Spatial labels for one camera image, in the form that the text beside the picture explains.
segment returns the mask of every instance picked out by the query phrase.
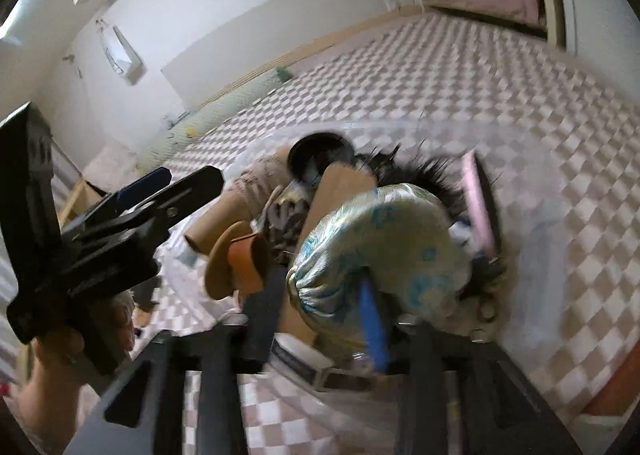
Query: blue handle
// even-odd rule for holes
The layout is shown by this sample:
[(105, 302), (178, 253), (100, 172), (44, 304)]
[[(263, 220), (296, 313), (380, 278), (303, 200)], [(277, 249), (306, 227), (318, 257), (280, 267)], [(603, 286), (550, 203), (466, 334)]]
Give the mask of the blue handle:
[(360, 280), (358, 310), (360, 311), (360, 323), (367, 340), (369, 356), (373, 359), (376, 372), (384, 374), (389, 364), (388, 331), (378, 311), (375, 291), (375, 287), (368, 278)]
[(125, 186), (116, 195), (118, 213), (132, 208), (162, 188), (166, 188), (170, 183), (171, 172), (161, 166), (151, 173), (146, 174), (142, 179), (138, 179), (128, 186)]

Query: finger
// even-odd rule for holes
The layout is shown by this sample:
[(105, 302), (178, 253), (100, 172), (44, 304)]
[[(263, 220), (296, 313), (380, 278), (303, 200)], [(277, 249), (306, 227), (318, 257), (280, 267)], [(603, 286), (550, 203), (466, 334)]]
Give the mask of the finger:
[(62, 327), (55, 331), (56, 345), (63, 355), (74, 356), (84, 350), (82, 334), (71, 327)]
[(131, 352), (136, 341), (133, 321), (118, 330), (118, 341), (125, 352)]
[(127, 326), (131, 320), (129, 310), (124, 305), (116, 305), (113, 309), (113, 315), (118, 329)]
[(47, 332), (33, 343), (35, 356), (47, 364), (55, 359), (79, 354), (84, 349), (82, 335), (71, 327)]

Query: red object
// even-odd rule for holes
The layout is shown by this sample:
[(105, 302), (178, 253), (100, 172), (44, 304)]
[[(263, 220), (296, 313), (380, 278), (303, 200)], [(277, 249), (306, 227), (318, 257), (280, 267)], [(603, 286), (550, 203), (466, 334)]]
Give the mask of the red object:
[(640, 393), (640, 342), (626, 356), (609, 382), (591, 400), (583, 413), (621, 416)]
[(6, 381), (0, 381), (0, 397), (9, 397), (9, 383)]

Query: pink brush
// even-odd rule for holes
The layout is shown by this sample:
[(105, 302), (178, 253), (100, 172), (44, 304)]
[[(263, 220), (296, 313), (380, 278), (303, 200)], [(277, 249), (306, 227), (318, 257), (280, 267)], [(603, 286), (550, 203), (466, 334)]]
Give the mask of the pink brush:
[(489, 179), (474, 150), (462, 156), (462, 183), (474, 236), (487, 258), (496, 258), (502, 252), (498, 212)]

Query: black metal frame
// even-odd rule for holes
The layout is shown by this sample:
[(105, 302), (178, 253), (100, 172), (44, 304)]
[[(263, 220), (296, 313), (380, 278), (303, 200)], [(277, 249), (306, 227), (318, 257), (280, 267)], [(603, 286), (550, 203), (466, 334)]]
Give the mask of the black metal frame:
[(462, 453), (581, 453), (544, 398), (496, 343), (473, 343), (427, 323), (419, 324), (411, 337), (396, 454), (449, 452), (447, 371), (454, 371), (458, 381)]
[(103, 395), (65, 455), (181, 453), (186, 371), (202, 371), (197, 452), (247, 455), (236, 375), (260, 372), (269, 356), (286, 274), (271, 269), (264, 289), (247, 298), (242, 326), (155, 336)]
[[(102, 393), (127, 359), (113, 334), (111, 297), (158, 273), (153, 255), (169, 228), (219, 195), (224, 180), (207, 166), (116, 216), (148, 194), (136, 183), (61, 235), (50, 148), (49, 126), (32, 104), (0, 123), (0, 176), (8, 180), (0, 183), (0, 226), (18, 280), (6, 315), (23, 343), (63, 325), (77, 329), (85, 345), (78, 369)], [(153, 193), (157, 183), (151, 186)]]

